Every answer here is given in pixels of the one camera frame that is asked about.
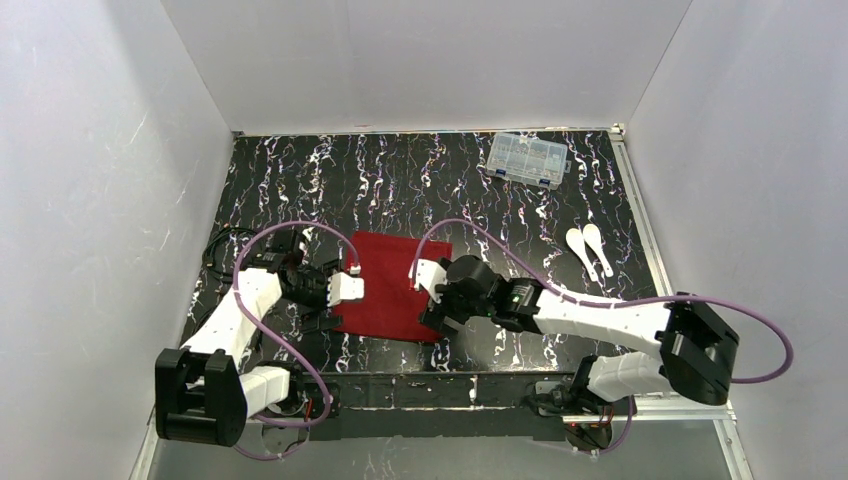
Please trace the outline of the red cloth napkin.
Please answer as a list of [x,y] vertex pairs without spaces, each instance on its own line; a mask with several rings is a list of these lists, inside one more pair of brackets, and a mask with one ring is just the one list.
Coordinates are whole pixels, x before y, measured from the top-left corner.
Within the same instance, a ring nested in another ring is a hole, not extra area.
[[396,341],[436,343],[443,335],[419,323],[429,296],[410,286],[417,238],[357,231],[351,237],[360,259],[365,296],[342,303],[333,314],[342,319],[337,332]]

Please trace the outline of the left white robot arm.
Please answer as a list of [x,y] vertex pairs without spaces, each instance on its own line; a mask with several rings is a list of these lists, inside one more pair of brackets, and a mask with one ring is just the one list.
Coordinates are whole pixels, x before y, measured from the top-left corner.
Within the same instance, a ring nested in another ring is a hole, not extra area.
[[318,370],[264,316],[281,300],[322,314],[364,297],[360,256],[320,266],[304,261],[302,221],[269,227],[239,251],[230,288],[178,348],[156,359],[155,428],[159,438],[234,447],[247,422],[309,429],[337,415],[339,401]]

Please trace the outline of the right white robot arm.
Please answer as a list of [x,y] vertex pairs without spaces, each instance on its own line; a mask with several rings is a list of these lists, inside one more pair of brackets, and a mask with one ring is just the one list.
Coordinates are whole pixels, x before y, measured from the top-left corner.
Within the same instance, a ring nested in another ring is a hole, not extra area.
[[510,332],[577,336],[627,348],[613,357],[588,355],[570,383],[528,395],[527,403],[544,415],[598,411],[633,395],[661,392],[708,406],[728,400],[739,337],[701,302],[628,306],[574,292],[560,296],[536,279],[506,279],[473,255],[417,260],[409,278],[429,296],[420,323],[440,333],[480,317]]

